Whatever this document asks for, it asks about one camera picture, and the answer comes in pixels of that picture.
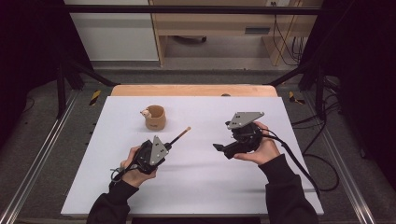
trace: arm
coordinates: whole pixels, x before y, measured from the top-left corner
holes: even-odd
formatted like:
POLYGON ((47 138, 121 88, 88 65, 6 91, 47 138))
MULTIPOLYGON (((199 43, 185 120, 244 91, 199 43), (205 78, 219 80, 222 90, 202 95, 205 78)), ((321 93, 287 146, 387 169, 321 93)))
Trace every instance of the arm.
MULTIPOLYGON (((139 147, 131 148, 128 159, 122 161, 120 166, 127 167, 132 162, 138 149, 139 147)), ((127 200, 139 190, 143 182, 154 178, 155 175, 156 171, 150 175, 145 175, 138 170, 132 170, 123 175, 122 180, 109 193, 99 196, 88 214, 87 223, 125 224, 131 210, 127 200)))
MULTIPOLYGON (((268 127, 256 122, 263 134, 268 127)), ((248 154, 234 155, 235 159, 253 161, 266 174, 266 203, 271 223, 318 223, 318 216, 304 196, 301 179, 280 155, 274 140, 263 138, 259 148, 248 154)))

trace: black curtain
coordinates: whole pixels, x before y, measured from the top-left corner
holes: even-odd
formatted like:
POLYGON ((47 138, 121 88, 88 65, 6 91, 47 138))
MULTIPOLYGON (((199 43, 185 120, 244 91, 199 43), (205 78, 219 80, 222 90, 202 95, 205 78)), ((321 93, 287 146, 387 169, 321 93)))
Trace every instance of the black curtain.
POLYGON ((69 13, 42 9, 63 0, 0 1, 0 148, 26 105, 27 93, 56 79, 62 59, 93 70, 69 13))
MULTIPOLYGON (((346 8, 349 2, 327 0, 324 6, 346 8)), ((340 15, 318 17, 302 63, 340 15)), ((320 65, 325 75, 339 77, 342 107, 361 148, 396 189, 396 2, 356 0, 326 47, 320 65)))

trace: gray floor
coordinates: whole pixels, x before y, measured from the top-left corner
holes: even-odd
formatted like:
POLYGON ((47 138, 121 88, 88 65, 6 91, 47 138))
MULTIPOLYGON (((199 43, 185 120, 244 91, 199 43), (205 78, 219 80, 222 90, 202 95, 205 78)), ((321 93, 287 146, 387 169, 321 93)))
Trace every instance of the gray floor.
MULTIPOLYGON (((268 83, 286 74, 292 66, 270 66, 268 55, 259 38, 225 38, 209 37, 206 43, 196 40, 171 39, 164 67, 152 63, 97 63, 97 71, 104 77, 121 83, 268 83)), ((65 194, 70 188, 74 175, 84 155, 90 132, 98 120, 106 96, 111 88, 83 76, 86 86, 78 91, 78 98, 68 120, 60 132, 56 143, 35 180, 24 204, 19 210, 16 223, 62 223, 72 219, 60 215, 65 194), (95 105, 89 105, 96 90, 102 93, 95 105)), ((313 115, 309 104, 300 105, 289 101, 289 91, 294 91, 298 99, 307 102, 313 97, 312 91, 298 92, 293 78, 277 88, 279 96, 284 99, 290 121, 305 119, 313 115)), ((21 115, 21 120, 14 129, 7 144, 0 151, 0 209, 2 212, 13 198, 25 174, 29 171, 46 140, 57 113, 56 84, 48 83, 29 93, 34 99, 34 106, 21 115)), ((316 124, 312 121, 299 127, 316 124)), ((361 158, 359 146, 350 131, 347 121, 337 110, 328 116, 327 129, 337 150, 346 162, 347 168, 355 181, 363 201, 367 204, 375 222, 359 220, 353 198, 348 194, 348 183, 341 183, 334 191, 322 192, 321 202, 325 215, 321 223, 396 223, 396 193, 379 171, 375 162, 361 158)), ((305 148, 318 127, 295 129, 300 148, 305 148)), ((329 147, 322 135, 309 152, 328 161, 332 160, 329 147)), ((322 162, 305 158, 308 169, 321 188, 334 183, 332 170, 322 162)))

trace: aluminum rail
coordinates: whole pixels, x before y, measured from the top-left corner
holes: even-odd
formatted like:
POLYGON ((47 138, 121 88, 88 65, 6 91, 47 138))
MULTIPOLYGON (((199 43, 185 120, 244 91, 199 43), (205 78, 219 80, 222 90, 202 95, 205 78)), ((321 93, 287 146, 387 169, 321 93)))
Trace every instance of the aluminum rail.
POLYGON ((27 172, 25 178, 22 180, 17 192, 12 198, 11 202, 8 204, 6 210, 0 216, 0 224, 12 224, 15 222, 18 213, 21 211, 21 208, 29 196, 30 191, 32 190, 35 181, 38 179, 38 176, 52 151, 53 146, 58 139, 61 130, 64 127, 71 111, 73 110, 73 106, 78 98, 79 91, 72 91, 69 99, 68 99, 68 107, 66 111, 62 115, 61 118, 56 119, 55 123, 52 126, 49 135, 47 136, 44 144, 40 148, 35 157, 35 161, 31 165, 29 171, 27 172))
POLYGON ((323 7, 43 5, 41 8, 70 13, 322 15, 342 12, 342 9, 323 7))

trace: white cabinet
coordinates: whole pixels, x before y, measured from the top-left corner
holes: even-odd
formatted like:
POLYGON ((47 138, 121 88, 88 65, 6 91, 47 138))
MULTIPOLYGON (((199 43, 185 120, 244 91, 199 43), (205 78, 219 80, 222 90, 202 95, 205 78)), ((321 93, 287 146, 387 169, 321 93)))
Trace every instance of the white cabinet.
MULTIPOLYGON (((147 0, 64 0, 67 5, 148 5, 147 0)), ((158 61, 151 16, 71 13, 91 61, 158 61)))

